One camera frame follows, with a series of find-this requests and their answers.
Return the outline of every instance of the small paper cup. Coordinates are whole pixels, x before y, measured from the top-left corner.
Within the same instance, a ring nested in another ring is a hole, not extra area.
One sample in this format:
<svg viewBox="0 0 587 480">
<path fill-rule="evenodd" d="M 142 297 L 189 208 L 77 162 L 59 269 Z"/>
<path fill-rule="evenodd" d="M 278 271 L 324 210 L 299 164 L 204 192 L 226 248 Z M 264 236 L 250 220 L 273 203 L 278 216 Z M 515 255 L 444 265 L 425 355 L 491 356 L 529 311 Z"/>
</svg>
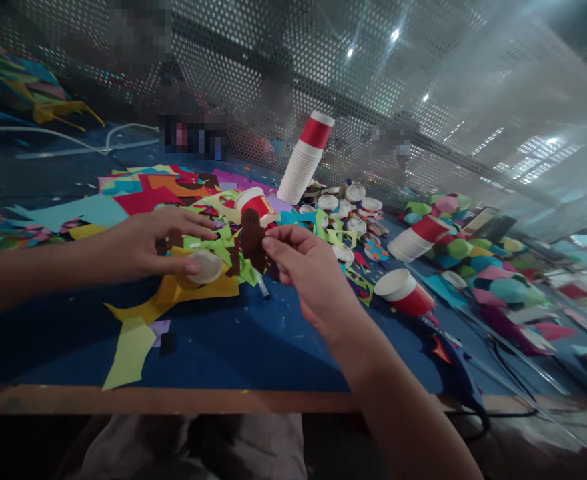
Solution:
<svg viewBox="0 0 587 480">
<path fill-rule="evenodd" d="M 393 270 L 383 275 L 374 286 L 374 293 L 410 317 L 427 315 L 434 309 L 434 299 L 420 286 L 407 269 Z"/>
</svg>

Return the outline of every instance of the metal rod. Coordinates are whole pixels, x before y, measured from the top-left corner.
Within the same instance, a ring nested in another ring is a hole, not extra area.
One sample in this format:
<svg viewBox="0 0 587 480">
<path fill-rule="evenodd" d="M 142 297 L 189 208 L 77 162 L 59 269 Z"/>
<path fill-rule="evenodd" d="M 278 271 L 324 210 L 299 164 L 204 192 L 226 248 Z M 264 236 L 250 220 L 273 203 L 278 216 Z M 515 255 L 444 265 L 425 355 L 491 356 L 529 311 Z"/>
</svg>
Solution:
<svg viewBox="0 0 587 480">
<path fill-rule="evenodd" d="M 491 370 L 491 368 L 489 368 L 487 365 L 482 363 L 480 360 L 476 360 L 475 358 L 470 357 L 470 358 L 468 358 L 468 361 L 469 361 L 469 363 L 471 363 L 472 365 L 477 367 L 479 370 L 483 371 L 484 373 L 489 375 L 491 378 L 493 378 L 494 380 L 499 382 L 503 387 L 505 387 L 508 390 L 511 390 L 511 392 L 513 392 L 515 395 L 517 395 L 519 398 L 521 398 L 531 408 L 538 410 L 538 412 L 539 412 L 539 414 L 541 414 L 541 416 L 547 418 L 547 420 L 549 420 L 550 422 L 555 424 L 557 427 L 559 427 L 561 430 L 563 430 L 563 432 L 565 432 L 571 438 L 573 438 L 574 440 L 579 442 L 579 444 L 581 444 L 583 447 L 587 448 L 587 440 L 585 440 L 582 437 L 579 437 L 573 431 L 571 431 L 567 427 L 565 427 L 561 422 L 559 422 L 558 420 L 555 420 L 551 416 L 549 411 L 547 409 L 545 409 L 544 407 L 541 407 L 539 403 L 529 400 L 529 398 L 527 398 L 523 394 L 523 392 L 518 390 L 515 386 L 513 386 L 511 383 L 509 383 L 507 380 L 505 380 L 503 377 L 501 377 L 495 371 Z"/>
</svg>

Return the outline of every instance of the red paper cup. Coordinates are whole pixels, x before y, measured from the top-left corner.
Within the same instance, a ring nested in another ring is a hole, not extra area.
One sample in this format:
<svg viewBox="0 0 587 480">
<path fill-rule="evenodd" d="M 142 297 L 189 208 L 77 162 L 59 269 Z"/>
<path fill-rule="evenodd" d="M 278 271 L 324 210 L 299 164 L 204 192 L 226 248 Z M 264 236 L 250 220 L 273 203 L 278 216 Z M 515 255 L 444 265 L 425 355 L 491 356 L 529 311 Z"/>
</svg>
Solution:
<svg viewBox="0 0 587 480">
<path fill-rule="evenodd" d="M 426 215 L 422 220 L 412 225 L 411 230 L 416 232 L 423 240 L 436 243 L 440 240 L 440 237 L 449 233 L 451 228 L 451 225 L 444 223 L 442 220 Z"/>
<path fill-rule="evenodd" d="M 407 269 L 393 270 L 383 275 L 374 286 L 374 293 L 410 317 L 427 315 L 434 309 L 434 299 L 418 285 Z"/>
<path fill-rule="evenodd" d="M 235 208 L 241 214 L 246 209 L 256 210 L 260 218 L 260 226 L 263 228 L 277 219 L 275 210 L 271 206 L 271 203 L 269 203 L 269 200 L 267 200 L 267 197 L 265 197 L 265 192 L 260 187 L 252 187 L 241 193 L 235 201 Z"/>
<path fill-rule="evenodd" d="M 300 135 L 300 139 L 307 145 L 324 150 L 327 140 L 332 132 L 334 119 L 314 110 L 307 120 L 307 125 Z"/>
</svg>

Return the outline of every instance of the perforated metal wall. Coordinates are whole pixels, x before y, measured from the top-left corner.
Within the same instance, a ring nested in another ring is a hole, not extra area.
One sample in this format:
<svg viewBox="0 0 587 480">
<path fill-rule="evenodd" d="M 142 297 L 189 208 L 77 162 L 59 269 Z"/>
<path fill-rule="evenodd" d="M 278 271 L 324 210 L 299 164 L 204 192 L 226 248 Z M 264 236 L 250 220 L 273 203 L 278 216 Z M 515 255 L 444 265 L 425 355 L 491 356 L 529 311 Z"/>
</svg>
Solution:
<svg viewBox="0 0 587 480">
<path fill-rule="evenodd" d="M 141 63 L 113 56 L 106 1 L 16 0 L 0 4 L 0 42 L 107 119 L 224 115 L 229 152 L 279 172 L 320 110 L 336 125 L 319 180 L 358 179 L 395 207 L 459 191 L 551 241 L 587 226 L 587 64 L 562 40 L 562 25 L 581 28 L 570 4 L 173 0 L 170 61 Z"/>
</svg>

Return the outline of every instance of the table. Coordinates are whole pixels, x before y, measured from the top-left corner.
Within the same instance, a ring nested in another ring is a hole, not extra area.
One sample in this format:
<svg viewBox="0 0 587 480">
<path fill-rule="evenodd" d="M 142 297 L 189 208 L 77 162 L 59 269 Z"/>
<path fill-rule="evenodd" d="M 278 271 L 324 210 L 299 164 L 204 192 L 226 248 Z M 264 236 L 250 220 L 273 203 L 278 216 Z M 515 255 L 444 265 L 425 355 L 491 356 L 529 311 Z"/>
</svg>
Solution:
<svg viewBox="0 0 587 480">
<path fill-rule="evenodd" d="M 106 132 L 83 138 L 103 145 Z M 127 134 L 121 141 L 134 141 Z M 50 151 L 66 149 L 55 141 Z M 269 183 L 280 176 L 235 160 L 233 163 L 192 160 L 185 155 L 159 152 L 158 146 L 138 147 L 116 153 L 113 160 L 97 153 L 50 157 L 28 161 L 15 159 L 15 151 L 0 153 L 0 193 L 24 196 L 0 198 L 2 207 L 18 203 L 44 207 L 52 197 L 65 201 L 72 196 L 95 193 L 87 183 L 112 168 L 155 165 L 188 166 L 210 173 L 215 168 L 246 174 Z M 393 218 L 382 222 L 394 238 L 402 226 Z M 394 267 L 402 264 L 392 261 Z M 423 275 L 432 266 L 412 264 Z M 241 295 L 229 299 L 191 301 L 177 305 L 161 318 L 171 318 L 178 349 L 160 357 L 152 349 L 143 370 L 143 380 L 132 387 L 100 391 L 115 353 L 120 322 L 102 305 L 138 305 L 150 298 L 159 284 L 152 278 L 132 284 L 51 295 L 0 316 L 0 413 L 231 413 L 248 411 L 353 411 L 356 409 L 336 362 L 322 338 L 300 315 L 295 291 L 272 278 L 265 279 L 272 299 L 265 301 L 259 289 L 241 285 Z M 368 309 L 400 356 L 425 388 L 448 402 L 429 346 L 414 335 L 411 321 L 381 299 Z M 454 312 L 438 303 L 436 317 L 449 333 L 494 370 L 506 373 L 488 349 L 486 336 Z M 559 341 L 559 356 L 587 383 L 587 368 L 569 346 L 587 345 L 587 334 Z M 519 360 L 505 354 L 536 394 L 548 397 L 553 406 L 560 399 L 555 390 Z M 583 392 L 549 359 L 536 360 L 584 404 Z M 474 377 L 484 392 L 489 409 L 518 409 L 501 385 L 481 372 Z"/>
</svg>

